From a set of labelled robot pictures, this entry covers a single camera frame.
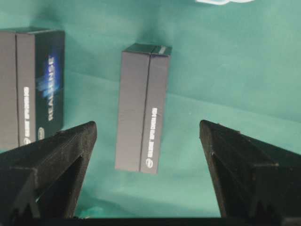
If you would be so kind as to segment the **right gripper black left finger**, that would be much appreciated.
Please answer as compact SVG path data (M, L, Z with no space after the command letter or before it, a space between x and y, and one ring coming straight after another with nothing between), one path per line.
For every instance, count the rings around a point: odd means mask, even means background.
M72 218L97 139L90 121L0 155L0 217Z

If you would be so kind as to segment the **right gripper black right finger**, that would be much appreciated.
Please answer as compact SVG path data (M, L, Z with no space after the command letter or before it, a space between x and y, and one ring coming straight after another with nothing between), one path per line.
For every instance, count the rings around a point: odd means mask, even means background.
M301 216L301 156L202 120L199 138L222 217Z

